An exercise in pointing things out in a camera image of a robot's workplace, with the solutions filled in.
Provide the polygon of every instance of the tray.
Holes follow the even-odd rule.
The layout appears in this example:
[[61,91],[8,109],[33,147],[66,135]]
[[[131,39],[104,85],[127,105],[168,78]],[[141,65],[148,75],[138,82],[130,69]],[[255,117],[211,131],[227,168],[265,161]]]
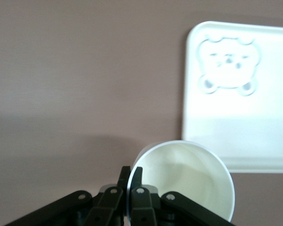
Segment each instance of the tray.
[[182,139],[209,148],[230,172],[283,173],[283,28],[192,29]]

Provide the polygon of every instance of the white cup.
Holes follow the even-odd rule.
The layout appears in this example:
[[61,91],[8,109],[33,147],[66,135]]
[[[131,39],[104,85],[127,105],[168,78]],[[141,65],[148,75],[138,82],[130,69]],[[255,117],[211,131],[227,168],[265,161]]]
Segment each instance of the white cup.
[[145,147],[133,165],[128,191],[137,167],[143,168],[142,184],[155,186],[160,197],[170,191],[179,192],[231,221],[235,206],[233,181],[224,163],[207,148],[183,140]]

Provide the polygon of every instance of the silver screw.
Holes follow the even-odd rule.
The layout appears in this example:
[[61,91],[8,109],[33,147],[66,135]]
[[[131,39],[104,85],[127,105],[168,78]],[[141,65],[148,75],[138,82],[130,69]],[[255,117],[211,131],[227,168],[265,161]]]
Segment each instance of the silver screw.
[[110,190],[110,193],[115,194],[115,193],[117,193],[117,190],[115,188],[113,188],[113,189]]
[[138,188],[138,189],[136,190],[136,192],[137,192],[138,194],[142,194],[142,193],[145,192],[145,190],[144,190],[143,188]]
[[166,195],[166,198],[168,199],[168,200],[174,200],[175,199],[175,196],[173,195],[173,194],[167,194]]
[[84,199],[84,198],[86,198],[86,195],[85,194],[81,194],[81,195],[79,195],[79,197],[77,197],[79,200],[82,200],[82,199]]

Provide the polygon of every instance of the bear design on tray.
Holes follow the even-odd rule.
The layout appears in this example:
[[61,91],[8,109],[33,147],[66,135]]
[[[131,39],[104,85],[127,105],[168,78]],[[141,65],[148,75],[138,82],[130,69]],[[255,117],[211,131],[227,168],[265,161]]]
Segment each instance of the bear design on tray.
[[240,95],[249,96],[256,90],[255,73],[261,55],[254,40],[207,38],[198,45],[196,54],[202,73],[198,87],[202,92],[237,89]]

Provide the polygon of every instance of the plastic cup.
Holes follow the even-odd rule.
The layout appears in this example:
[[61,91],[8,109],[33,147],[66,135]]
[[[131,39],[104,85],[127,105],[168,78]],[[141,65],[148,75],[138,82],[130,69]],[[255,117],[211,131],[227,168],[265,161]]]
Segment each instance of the plastic cup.
[[134,162],[128,191],[137,167],[143,168],[142,184],[155,186],[160,197],[170,191],[180,192],[231,221],[235,205],[233,180],[219,157],[202,145],[173,140],[145,147]]

